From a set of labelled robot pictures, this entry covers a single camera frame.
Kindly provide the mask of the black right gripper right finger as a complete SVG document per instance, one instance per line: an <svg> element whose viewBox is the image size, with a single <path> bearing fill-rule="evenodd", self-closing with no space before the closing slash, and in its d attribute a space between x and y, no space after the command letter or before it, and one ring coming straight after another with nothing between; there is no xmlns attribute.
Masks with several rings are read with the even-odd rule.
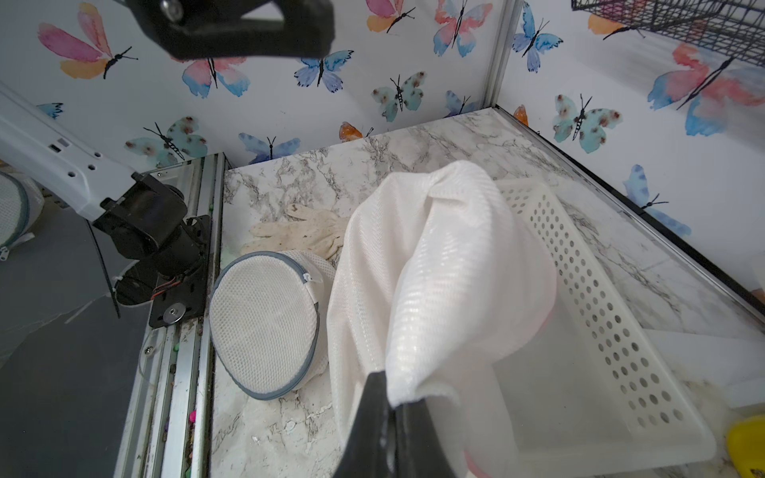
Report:
<svg viewBox="0 0 765 478"><path fill-rule="evenodd" d="M425 400L402 404L396 416L396 476L454 478Z"/></svg>

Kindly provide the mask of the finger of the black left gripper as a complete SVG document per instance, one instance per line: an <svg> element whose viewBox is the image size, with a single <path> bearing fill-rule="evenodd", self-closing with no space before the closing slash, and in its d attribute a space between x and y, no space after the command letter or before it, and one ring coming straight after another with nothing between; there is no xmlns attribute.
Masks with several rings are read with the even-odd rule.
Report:
<svg viewBox="0 0 765 478"><path fill-rule="evenodd" d="M177 60L319 58L335 39L330 1L275 1L281 19L250 18L264 1L127 0L151 41Z"/></svg>

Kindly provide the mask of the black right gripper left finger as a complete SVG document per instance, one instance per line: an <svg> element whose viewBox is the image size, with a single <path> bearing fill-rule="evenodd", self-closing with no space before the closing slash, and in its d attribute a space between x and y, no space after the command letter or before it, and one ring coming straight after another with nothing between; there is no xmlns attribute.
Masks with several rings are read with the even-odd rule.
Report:
<svg viewBox="0 0 765 478"><path fill-rule="evenodd" d="M394 411L386 396L385 372L367 377L334 477L394 477Z"/></svg>

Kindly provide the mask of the white mesh laundry bag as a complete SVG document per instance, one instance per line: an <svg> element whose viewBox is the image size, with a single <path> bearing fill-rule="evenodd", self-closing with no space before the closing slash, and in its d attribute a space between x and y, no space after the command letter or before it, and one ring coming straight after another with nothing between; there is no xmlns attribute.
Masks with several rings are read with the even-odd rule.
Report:
<svg viewBox="0 0 765 478"><path fill-rule="evenodd" d="M245 254L221 271L209 303L215 352L255 400L276 400L324 374L336 270L299 250Z"/></svg>

